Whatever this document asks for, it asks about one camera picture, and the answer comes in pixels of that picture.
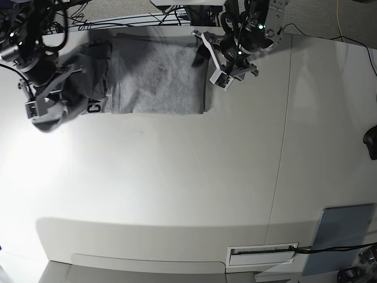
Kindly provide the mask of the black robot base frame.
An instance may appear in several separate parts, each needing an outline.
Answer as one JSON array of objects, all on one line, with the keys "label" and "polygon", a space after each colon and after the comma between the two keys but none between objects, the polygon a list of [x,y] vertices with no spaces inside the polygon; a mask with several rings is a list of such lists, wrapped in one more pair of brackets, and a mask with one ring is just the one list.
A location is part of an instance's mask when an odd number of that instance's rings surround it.
[{"label": "black robot base frame", "polygon": [[205,5],[159,6],[157,1],[87,1],[67,9],[70,31],[90,29],[200,26],[220,27],[226,7]]}]

